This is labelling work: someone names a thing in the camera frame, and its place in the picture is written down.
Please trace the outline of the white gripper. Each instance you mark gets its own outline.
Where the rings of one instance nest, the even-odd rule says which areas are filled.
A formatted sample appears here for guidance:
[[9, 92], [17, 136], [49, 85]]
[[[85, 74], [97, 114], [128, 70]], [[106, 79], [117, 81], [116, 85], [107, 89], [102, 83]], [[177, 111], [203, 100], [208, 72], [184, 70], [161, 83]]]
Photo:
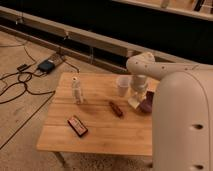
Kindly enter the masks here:
[[[146, 99], [146, 90], [148, 87], [147, 76], [145, 75], [133, 75], [130, 82], [131, 94], [139, 95], [139, 102], [142, 102]], [[129, 98], [131, 103], [137, 103], [136, 96], [132, 96]]]

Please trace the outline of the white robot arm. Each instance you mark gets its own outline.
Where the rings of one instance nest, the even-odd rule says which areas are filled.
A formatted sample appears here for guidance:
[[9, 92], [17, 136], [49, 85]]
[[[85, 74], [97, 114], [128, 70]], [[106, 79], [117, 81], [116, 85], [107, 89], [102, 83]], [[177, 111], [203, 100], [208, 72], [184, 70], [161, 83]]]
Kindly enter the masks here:
[[213, 171], [213, 65], [130, 57], [127, 70], [159, 81], [152, 105], [153, 171]]

